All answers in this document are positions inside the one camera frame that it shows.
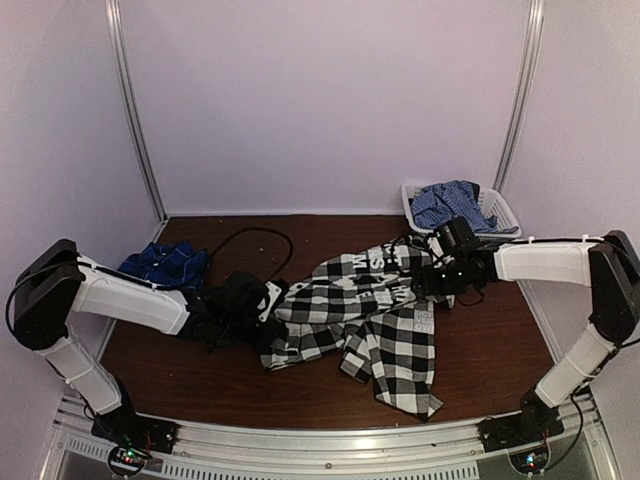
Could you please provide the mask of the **black white checked shirt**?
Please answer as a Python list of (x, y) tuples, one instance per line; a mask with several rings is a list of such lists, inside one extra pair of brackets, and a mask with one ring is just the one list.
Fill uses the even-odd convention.
[(430, 266), (440, 248), (409, 234), (318, 265), (289, 286), (270, 318), (279, 337), (260, 359), (280, 370), (341, 351), (341, 370), (372, 383), (374, 397), (408, 414), (429, 417), (434, 396), (435, 298), (420, 296), (412, 276)]

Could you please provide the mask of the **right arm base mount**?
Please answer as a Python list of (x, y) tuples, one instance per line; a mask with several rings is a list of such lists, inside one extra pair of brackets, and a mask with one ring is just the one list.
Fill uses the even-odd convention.
[(486, 453), (540, 443), (565, 431), (560, 420), (543, 426), (527, 426), (522, 422), (520, 414), (499, 418), (487, 417), (477, 428)]

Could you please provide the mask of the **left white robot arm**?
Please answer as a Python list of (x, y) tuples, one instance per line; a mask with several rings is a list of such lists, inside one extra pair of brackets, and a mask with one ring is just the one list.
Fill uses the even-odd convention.
[(16, 279), (5, 304), (9, 332), (37, 352), (75, 389), (104, 427), (123, 444), (137, 442), (144, 424), (124, 384), (72, 332), (72, 313), (89, 313), (151, 328), (210, 347), (237, 341), (269, 345), (277, 328), (269, 316), (288, 286), (232, 273), (204, 293), (159, 285), (111, 270), (61, 239)]

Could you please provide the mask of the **white plastic laundry basket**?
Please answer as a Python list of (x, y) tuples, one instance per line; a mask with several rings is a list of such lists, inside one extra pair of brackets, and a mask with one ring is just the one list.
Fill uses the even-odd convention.
[[(435, 229), (418, 228), (412, 219), (410, 201), (426, 186), (420, 184), (404, 183), (400, 187), (400, 195), (405, 217), (411, 230), (430, 234)], [(485, 217), (495, 216), (498, 222), (498, 231), (493, 233), (475, 233), (481, 238), (517, 239), (521, 236), (519, 222), (503, 196), (496, 190), (480, 186), (478, 202)]]

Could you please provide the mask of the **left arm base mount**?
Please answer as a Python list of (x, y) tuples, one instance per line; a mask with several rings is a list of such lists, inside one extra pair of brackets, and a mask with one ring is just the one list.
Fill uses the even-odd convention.
[(94, 420), (91, 434), (112, 443), (135, 448), (143, 453), (171, 454), (177, 440), (178, 425), (175, 422), (140, 416), (133, 434), (116, 434), (100, 420)]

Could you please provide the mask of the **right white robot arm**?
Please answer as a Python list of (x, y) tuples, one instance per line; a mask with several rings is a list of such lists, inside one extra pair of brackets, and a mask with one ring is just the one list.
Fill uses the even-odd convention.
[(639, 324), (639, 255), (622, 230), (579, 238), (483, 239), (463, 218), (437, 228), (440, 249), (414, 267), (419, 297), (453, 297), (490, 283), (518, 283), (538, 300), (534, 315), (543, 335), (559, 339), (562, 354), (522, 398), (512, 430), (535, 440), (557, 408), (586, 387), (617, 353), (636, 343)]

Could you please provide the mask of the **blue plaid shirt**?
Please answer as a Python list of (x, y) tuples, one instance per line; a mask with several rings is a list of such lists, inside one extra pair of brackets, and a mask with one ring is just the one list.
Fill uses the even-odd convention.
[(197, 250), (189, 241), (150, 243), (143, 251), (129, 255), (118, 270), (170, 288), (199, 290), (210, 263), (207, 250)]

